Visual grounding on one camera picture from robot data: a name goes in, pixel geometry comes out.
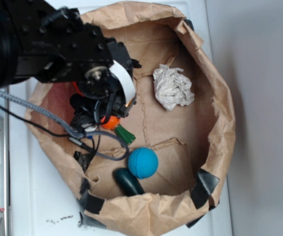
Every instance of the white surface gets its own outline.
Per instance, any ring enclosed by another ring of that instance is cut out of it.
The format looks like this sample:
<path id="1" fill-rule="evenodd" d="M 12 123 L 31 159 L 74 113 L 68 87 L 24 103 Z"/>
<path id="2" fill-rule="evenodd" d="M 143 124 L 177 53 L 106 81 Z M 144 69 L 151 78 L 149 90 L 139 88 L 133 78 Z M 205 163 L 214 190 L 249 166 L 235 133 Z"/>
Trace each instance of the white surface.
<path id="1" fill-rule="evenodd" d="M 99 6 L 112 2 L 115 1 L 100 1 Z M 61 1 L 52 0 L 50 3 L 55 7 L 61 7 Z M 64 3 L 69 7 L 81 6 L 82 12 L 98 7 L 90 7 L 88 1 L 81 0 L 68 0 Z M 205 40 L 203 48 L 211 58 L 205 2 L 203 0 L 188 0 L 187 2 L 162 3 L 175 5 L 189 16 L 196 32 Z M 11 86 L 10 92 L 28 99 L 35 83 L 36 80 L 30 79 L 26 83 Z M 21 115 L 25 112 L 24 108 L 15 104 L 10 104 L 10 109 Z M 98 228 L 78 227 L 79 207 L 71 191 L 26 126 L 14 118 L 10 119 L 10 168 L 13 236 L 122 235 Z M 226 184 L 221 204 L 215 210 L 206 214 L 191 229 L 182 226 L 166 235 L 192 236 L 195 234 L 199 236 L 232 235 Z"/>
<path id="2" fill-rule="evenodd" d="M 283 235 L 283 1 L 207 0 L 214 63 L 235 102 L 233 234 Z"/>

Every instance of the paper bag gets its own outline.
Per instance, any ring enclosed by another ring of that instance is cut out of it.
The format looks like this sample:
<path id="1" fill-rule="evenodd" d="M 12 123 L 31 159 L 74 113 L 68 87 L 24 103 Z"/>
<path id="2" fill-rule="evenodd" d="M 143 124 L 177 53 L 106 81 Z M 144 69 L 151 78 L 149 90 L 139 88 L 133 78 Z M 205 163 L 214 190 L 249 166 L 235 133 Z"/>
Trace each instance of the paper bag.
<path id="1" fill-rule="evenodd" d="M 219 203 L 235 142 L 234 109 L 228 86 L 184 18 L 174 7 L 129 1 L 82 15 L 84 22 L 100 26 L 105 37 L 123 42 L 142 65 L 134 70 L 137 104 L 121 124 L 137 137 L 131 150 L 149 147 L 159 158 L 156 174 L 140 181 L 145 194 L 126 197 L 113 180 L 112 171 L 126 167 L 126 160 L 96 156 L 84 173 L 73 158 L 76 150 L 85 153 L 82 149 L 29 125 L 90 225 L 131 236 L 159 236 L 191 226 Z M 184 69 L 195 93 L 191 105 L 169 112 L 155 99 L 152 73 L 160 64 Z M 74 93 L 69 83 L 38 84 L 30 101 L 70 122 Z M 28 110 L 26 117 L 63 132 L 36 112 Z M 111 139 L 102 139 L 99 151 L 113 156 L 123 152 Z"/>

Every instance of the wire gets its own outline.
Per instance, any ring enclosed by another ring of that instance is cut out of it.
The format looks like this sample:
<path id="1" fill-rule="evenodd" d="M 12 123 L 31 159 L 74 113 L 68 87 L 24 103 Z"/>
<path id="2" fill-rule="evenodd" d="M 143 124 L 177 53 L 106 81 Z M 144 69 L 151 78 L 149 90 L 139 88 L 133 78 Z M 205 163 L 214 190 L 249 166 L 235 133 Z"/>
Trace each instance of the wire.
<path id="1" fill-rule="evenodd" d="M 97 149 L 96 149 L 93 138 L 91 138 L 91 141 L 92 141 L 92 151 L 90 152 L 89 160 L 92 160 L 97 153 Z"/>
<path id="2" fill-rule="evenodd" d="M 101 139 L 101 135 L 98 136 L 98 144 L 97 144 L 97 147 L 95 149 L 95 154 L 97 153 L 98 149 L 99 149 L 99 146 L 100 146 L 100 139 Z"/>
<path id="3" fill-rule="evenodd" d="M 0 97 L 7 99 L 11 102 L 15 102 L 15 103 L 17 103 L 21 106 L 32 109 L 32 110 L 34 110 L 34 111 L 36 111 L 36 112 L 38 112 L 38 113 L 40 113 L 40 114 L 42 114 L 42 115 L 44 115 L 48 118 L 54 120 L 56 123 L 61 125 L 64 128 L 64 130 L 66 130 L 67 133 L 69 133 L 69 136 L 71 136 L 75 139 L 81 139 L 81 138 L 93 136 L 93 135 L 104 135 L 104 136 L 108 136 L 110 138 L 116 139 L 122 145 L 122 147 L 125 148 L 125 153 L 120 158 L 114 158 L 112 156 L 108 156 L 108 155 L 105 155 L 103 153 L 97 152 L 96 155 L 98 155 L 98 156 L 101 156 L 101 157 L 109 159 L 109 160 L 119 161 L 119 160 L 126 158 L 129 154 L 129 148 L 128 148 L 127 144 L 121 138 L 117 137 L 116 135 L 113 135 L 113 134 L 105 132 L 105 131 L 90 131 L 90 132 L 80 133 L 80 132 L 74 130 L 68 123 L 66 123 L 60 117 L 54 115 L 52 112 L 49 112 L 48 110 L 46 110 L 42 107 L 36 106 L 36 105 L 34 105 L 30 102 L 27 102 L 23 99 L 20 99 L 16 96 L 13 96 L 13 95 L 8 94 L 8 93 L 1 91 L 1 90 L 0 90 Z M 112 101 L 112 99 L 115 99 L 115 94 L 114 94 L 114 97 L 112 97 L 112 96 L 110 97 L 109 103 L 110 103 L 110 101 Z M 37 125 L 38 128 L 43 129 L 45 132 L 50 132 L 49 130 L 45 129 L 43 126 L 41 126 L 39 124 L 35 124 L 35 123 L 33 123 L 29 120 L 23 119 L 23 118 L 20 118 L 20 119 L 22 119 L 22 121 L 25 121 L 25 122 L 28 121 L 28 123 L 30 122 L 32 125 Z"/>
<path id="4" fill-rule="evenodd" d="M 39 128 L 39 129 L 41 129 L 41 130 L 43 130 L 43 131 L 49 133 L 50 135 L 52 135 L 52 136 L 54 136 L 54 137 L 64 138 L 64 137 L 69 137 L 69 136 L 70 136 L 69 134 L 56 134 L 56 133 L 53 133 L 52 131 L 46 129 L 46 128 L 43 127 L 42 125 L 37 124 L 37 123 L 34 123 L 34 122 L 32 122 L 31 120 L 22 118 L 22 117 L 16 115 L 15 113 L 12 113 L 10 110 L 6 109 L 5 107 L 2 107 L 1 105 L 0 105 L 0 109 L 3 110 L 3 111 L 6 112 L 6 113 L 9 113 L 11 116 L 13 116 L 13 117 L 15 117 L 15 118 L 17 118 L 17 119 L 19 119 L 19 120 L 21 120 L 21 121 L 23 121 L 23 122 L 26 122 L 26 123 L 28 123 L 28 124 L 31 124 L 31 125 L 33 125 L 33 126 Z"/>
<path id="5" fill-rule="evenodd" d="M 66 123 L 66 121 L 62 120 L 60 117 L 54 115 L 52 112 L 49 112 L 48 110 L 42 108 L 42 107 L 39 107 L 39 106 L 36 106 L 30 102 L 27 102 L 21 98 L 18 98 L 14 95 L 11 95 L 7 92 L 4 92 L 2 90 L 0 90 L 0 97 L 4 98 L 4 99 L 7 99 L 11 102 L 15 102 L 21 106 L 24 106 L 24 107 L 27 107 L 29 109 L 32 109 L 52 120 L 54 120 L 56 123 L 58 123 L 59 125 L 61 125 L 64 130 L 66 130 L 67 133 L 69 133 L 72 137 L 74 138 L 77 138 L 77 139 L 81 139 L 83 138 L 85 135 L 83 133 L 80 133 L 80 132 L 77 132 L 75 131 L 68 123 Z"/>
<path id="6" fill-rule="evenodd" d="M 94 109 L 93 109 L 93 118 L 94 121 L 97 123 L 97 125 L 100 124 L 106 124 L 109 122 L 110 117 L 111 117 L 111 113 L 112 113 L 112 107 L 113 107 L 113 103 L 115 101 L 115 95 L 116 93 L 113 92 L 111 93 L 110 97 L 109 97 L 109 101 L 108 101 L 108 105 L 107 105 L 107 109 L 106 109 L 106 115 L 105 115 L 105 119 L 103 122 L 100 121 L 99 119 L 99 110 L 100 110 L 100 106 L 101 106 L 101 100 L 97 100 Z"/>

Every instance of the blue rubber ball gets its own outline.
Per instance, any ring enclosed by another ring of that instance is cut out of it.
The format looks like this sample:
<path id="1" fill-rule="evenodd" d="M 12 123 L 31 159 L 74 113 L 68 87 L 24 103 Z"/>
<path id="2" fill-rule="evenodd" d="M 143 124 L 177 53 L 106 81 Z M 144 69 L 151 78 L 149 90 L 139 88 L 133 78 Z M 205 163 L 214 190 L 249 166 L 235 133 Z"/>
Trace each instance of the blue rubber ball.
<path id="1" fill-rule="evenodd" d="M 149 148 L 138 148 L 128 157 L 128 169 L 137 178 L 148 178 L 158 169 L 158 157 Z"/>

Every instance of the bolt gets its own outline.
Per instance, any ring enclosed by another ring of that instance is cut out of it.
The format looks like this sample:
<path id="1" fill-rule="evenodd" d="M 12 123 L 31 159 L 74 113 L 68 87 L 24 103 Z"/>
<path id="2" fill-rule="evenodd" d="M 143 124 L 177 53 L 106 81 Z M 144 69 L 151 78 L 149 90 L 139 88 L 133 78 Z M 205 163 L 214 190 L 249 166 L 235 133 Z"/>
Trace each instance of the bolt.
<path id="1" fill-rule="evenodd" d="M 71 49 L 72 49 L 72 50 L 75 50 L 77 47 L 78 47 L 78 44 L 77 44 L 76 42 L 73 42 L 73 43 L 71 44 Z"/>
<path id="2" fill-rule="evenodd" d="M 99 51 L 104 50 L 104 46 L 103 46 L 101 43 L 98 44 L 98 50 L 99 50 Z"/>
<path id="3" fill-rule="evenodd" d="M 100 70 L 96 70 L 91 74 L 92 78 L 94 78 L 96 81 L 99 81 L 101 79 L 101 75 L 102 73 Z"/>
<path id="4" fill-rule="evenodd" d="M 39 33 L 40 33 L 40 34 L 45 34 L 46 32 L 47 32 L 47 29 L 44 28 L 43 26 L 41 26 L 41 27 L 39 28 Z"/>
<path id="5" fill-rule="evenodd" d="M 93 31 L 91 32 L 91 36 L 92 36 L 92 37 L 97 36 L 97 31 L 93 30 Z"/>

